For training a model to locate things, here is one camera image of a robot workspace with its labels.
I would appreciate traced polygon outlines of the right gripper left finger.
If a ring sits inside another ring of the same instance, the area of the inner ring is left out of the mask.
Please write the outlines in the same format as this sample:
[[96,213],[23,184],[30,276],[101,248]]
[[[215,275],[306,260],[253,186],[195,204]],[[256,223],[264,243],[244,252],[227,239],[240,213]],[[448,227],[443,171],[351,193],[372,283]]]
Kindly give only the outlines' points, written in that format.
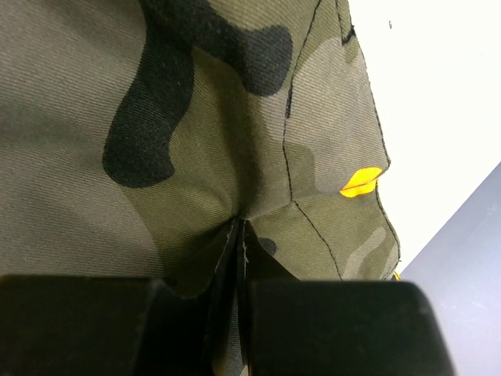
[[238,222],[171,277],[1,278],[4,375],[209,375],[232,311]]

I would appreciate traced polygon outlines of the camouflage cargo trousers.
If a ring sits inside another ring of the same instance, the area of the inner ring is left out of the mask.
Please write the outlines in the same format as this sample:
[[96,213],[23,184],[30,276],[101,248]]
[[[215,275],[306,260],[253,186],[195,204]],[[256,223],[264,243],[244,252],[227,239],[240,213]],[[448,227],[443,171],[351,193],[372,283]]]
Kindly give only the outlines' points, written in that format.
[[346,1],[1,4],[1,278],[171,277],[236,219],[209,375],[252,375],[241,222],[298,280],[393,276],[390,163]]

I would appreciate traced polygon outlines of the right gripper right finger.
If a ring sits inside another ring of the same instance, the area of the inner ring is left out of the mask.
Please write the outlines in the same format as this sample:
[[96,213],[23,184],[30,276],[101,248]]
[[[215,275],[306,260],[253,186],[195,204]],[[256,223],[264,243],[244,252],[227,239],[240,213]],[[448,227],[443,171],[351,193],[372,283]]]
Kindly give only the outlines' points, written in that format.
[[252,375],[452,375],[447,346],[414,284],[301,281],[243,221],[237,241],[243,360]]

